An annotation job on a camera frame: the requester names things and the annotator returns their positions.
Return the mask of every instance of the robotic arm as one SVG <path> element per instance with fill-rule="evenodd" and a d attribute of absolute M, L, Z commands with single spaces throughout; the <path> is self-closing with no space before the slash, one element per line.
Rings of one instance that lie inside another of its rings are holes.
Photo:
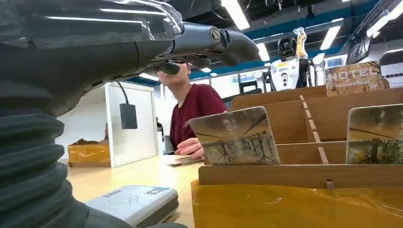
<path fill-rule="evenodd" d="M 182 22 L 153 0 L 0 0 L 2 228 L 129 228 L 72 196 L 56 117 L 105 82 L 253 60 L 239 32 Z"/>

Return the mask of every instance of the card reader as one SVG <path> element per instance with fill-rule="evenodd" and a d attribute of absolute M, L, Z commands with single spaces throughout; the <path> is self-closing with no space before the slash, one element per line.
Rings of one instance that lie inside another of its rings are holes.
<path fill-rule="evenodd" d="M 138 185 L 121 187 L 86 204 L 138 228 L 166 221 L 179 206 L 175 189 Z"/>

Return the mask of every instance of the human hand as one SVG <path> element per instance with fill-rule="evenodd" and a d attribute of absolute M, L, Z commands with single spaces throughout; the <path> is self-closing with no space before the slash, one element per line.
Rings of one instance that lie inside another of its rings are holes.
<path fill-rule="evenodd" d="M 187 155 L 190 153 L 193 153 L 191 155 L 192 159 L 199 157 L 204 158 L 204 149 L 197 138 L 189 138 L 181 142 L 178 144 L 178 149 L 175 151 L 176 155 Z"/>

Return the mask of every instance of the ceiling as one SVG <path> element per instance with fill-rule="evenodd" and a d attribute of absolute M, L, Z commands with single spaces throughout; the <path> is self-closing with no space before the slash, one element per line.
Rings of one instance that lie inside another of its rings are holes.
<path fill-rule="evenodd" d="M 238 30 L 234 26 L 226 9 L 221 6 L 221 0 L 164 1 L 171 4 L 182 14 L 183 21 L 213 25 L 221 29 Z M 305 43 L 306 51 L 310 57 L 314 57 L 318 53 L 323 52 L 327 56 L 338 53 L 349 40 L 349 37 L 356 31 L 357 27 L 371 14 L 371 10 L 375 6 L 379 7 L 383 4 L 385 7 L 387 4 L 393 4 L 392 2 L 395 1 L 398 0 L 351 0 L 347 2 L 342 2 L 342 0 L 283 0 L 281 11 L 278 8 L 277 0 L 239 0 L 238 2 L 244 9 L 244 14 L 250 24 L 250 28 L 242 32 L 251 39 L 267 38 L 271 35 L 291 32 L 298 27 L 309 28 L 310 26 L 328 23 L 334 19 L 344 18 L 342 28 L 332 46 L 326 51 L 321 51 L 320 46 L 325 38 L 328 27 L 307 35 Z M 403 33 L 396 32 L 399 28 L 403 28 L 403 17 L 399 17 L 383 27 L 381 34 L 374 39 L 374 43 L 403 38 Z M 278 59 L 277 42 L 277 40 L 271 40 L 265 44 L 270 56 L 269 62 Z M 210 68 L 214 73 L 228 74 L 230 72 L 262 66 L 264 66 L 264 62 L 260 59 L 252 62 L 241 62 L 235 67 L 224 66 L 218 60 L 213 59 Z M 190 75 L 191 79 L 208 76 L 210 74 L 196 68 L 192 69 L 192 74 Z M 142 78 L 133 78 L 131 81 L 149 86 L 159 84 L 158 82 Z"/>

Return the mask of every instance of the card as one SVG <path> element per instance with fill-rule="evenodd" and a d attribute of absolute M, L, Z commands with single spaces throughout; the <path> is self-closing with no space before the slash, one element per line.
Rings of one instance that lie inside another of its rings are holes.
<path fill-rule="evenodd" d="M 350 110 L 346 163 L 403 163 L 403 104 Z"/>
<path fill-rule="evenodd" d="M 182 157 L 175 159 L 175 162 L 168 164 L 169 166 L 181 166 L 181 165 L 188 165 L 188 164 L 193 164 L 197 162 L 204 162 L 204 159 L 192 159 L 190 156 Z"/>
<path fill-rule="evenodd" d="M 264 107 L 253 107 L 190 120 L 212 165 L 280 164 Z"/>
<path fill-rule="evenodd" d="M 327 69 L 327 96 L 357 94 L 384 88 L 379 61 Z"/>

